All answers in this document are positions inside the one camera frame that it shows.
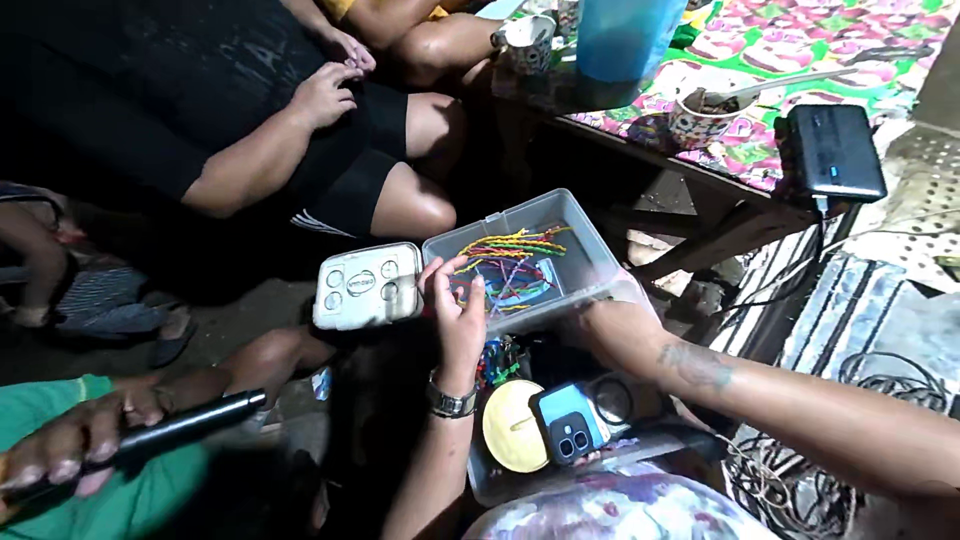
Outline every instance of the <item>blue plastic bottle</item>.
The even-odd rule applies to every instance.
[[[577,69],[592,102],[624,107],[653,79],[686,0],[582,0]]]

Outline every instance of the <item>tattooed arm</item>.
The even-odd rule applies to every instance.
[[[610,365],[738,418],[857,487],[956,495],[943,482],[960,486],[960,422],[877,392],[698,347],[664,331],[640,306],[596,303],[582,322],[594,353]]]

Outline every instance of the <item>green shirt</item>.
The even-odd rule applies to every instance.
[[[0,387],[0,451],[76,404],[112,390],[106,377],[27,382]],[[141,537],[161,527],[199,488],[207,454],[199,444],[150,460],[133,478],[115,474],[97,494],[70,498],[33,519],[0,527],[0,540],[109,540]]]

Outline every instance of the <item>white stripe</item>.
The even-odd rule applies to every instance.
[[[356,236],[354,236],[353,234],[344,233],[343,231],[340,231],[339,229],[335,229],[335,228],[333,228],[333,227],[330,227],[329,225],[327,225],[327,224],[324,223],[323,221],[320,221],[319,219],[317,219],[317,218],[313,217],[312,215],[310,215],[310,213],[307,212],[306,209],[304,209],[301,213],[299,213],[299,214],[295,215],[294,217],[292,217],[292,218],[290,219],[290,223],[292,223],[292,224],[294,224],[294,225],[296,225],[296,226],[298,226],[298,227],[307,229],[307,230],[309,230],[309,231],[316,231],[316,232],[318,232],[318,233],[339,234],[339,235],[341,235],[341,236],[348,236],[348,237],[350,237],[350,238],[355,238],[355,237],[356,237]]]

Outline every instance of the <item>phone camera lens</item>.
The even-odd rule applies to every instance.
[[[573,435],[573,443],[577,445],[577,450],[583,450],[587,447],[587,434],[582,431],[577,431]]]
[[[573,443],[570,442],[570,439],[564,439],[560,441],[560,454],[563,457],[570,457],[573,455]]]

